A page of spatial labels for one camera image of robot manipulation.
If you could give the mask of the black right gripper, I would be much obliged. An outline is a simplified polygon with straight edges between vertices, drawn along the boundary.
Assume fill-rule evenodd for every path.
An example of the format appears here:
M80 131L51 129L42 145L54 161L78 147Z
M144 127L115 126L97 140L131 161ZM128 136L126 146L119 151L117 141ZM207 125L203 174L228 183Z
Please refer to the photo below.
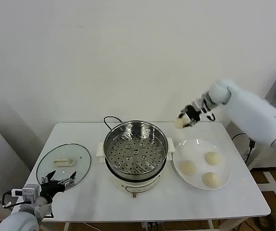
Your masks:
M201 111L196 111L192 105L187 105L186 108L181 110L179 118L188 116L189 119L183 118L183 127L193 127L195 124L200 122Z

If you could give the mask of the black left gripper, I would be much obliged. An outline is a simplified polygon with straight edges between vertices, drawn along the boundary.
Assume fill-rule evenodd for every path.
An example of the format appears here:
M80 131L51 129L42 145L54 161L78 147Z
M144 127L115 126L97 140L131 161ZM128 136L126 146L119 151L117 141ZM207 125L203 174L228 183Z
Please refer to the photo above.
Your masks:
M52 180L55 174L55 170L48 173L46 176L41 178L41 192L40 196L45 198L48 203L52 203L54 196L57 193L62 193L75 185L76 171L68 178L61 181Z

